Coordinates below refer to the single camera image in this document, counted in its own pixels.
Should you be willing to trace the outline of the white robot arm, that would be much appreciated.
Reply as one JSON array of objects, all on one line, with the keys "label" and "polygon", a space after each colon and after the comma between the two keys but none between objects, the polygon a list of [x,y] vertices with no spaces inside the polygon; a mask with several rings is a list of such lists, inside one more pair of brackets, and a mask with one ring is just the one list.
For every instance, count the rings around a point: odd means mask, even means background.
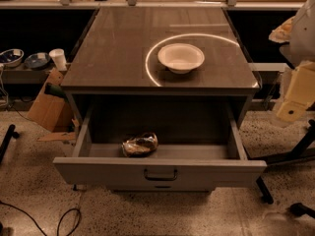
[{"label": "white robot arm", "polygon": [[292,123],[315,102],[315,0],[307,0],[293,17],[273,29],[269,40],[288,43],[286,57],[294,69],[276,116]]}]

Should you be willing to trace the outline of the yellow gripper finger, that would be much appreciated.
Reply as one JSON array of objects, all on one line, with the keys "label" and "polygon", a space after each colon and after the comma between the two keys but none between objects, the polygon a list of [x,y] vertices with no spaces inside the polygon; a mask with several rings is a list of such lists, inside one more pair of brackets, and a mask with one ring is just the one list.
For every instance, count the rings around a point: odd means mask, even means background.
[{"label": "yellow gripper finger", "polygon": [[301,62],[292,72],[276,116],[284,122],[298,120],[315,102],[315,62]]}]

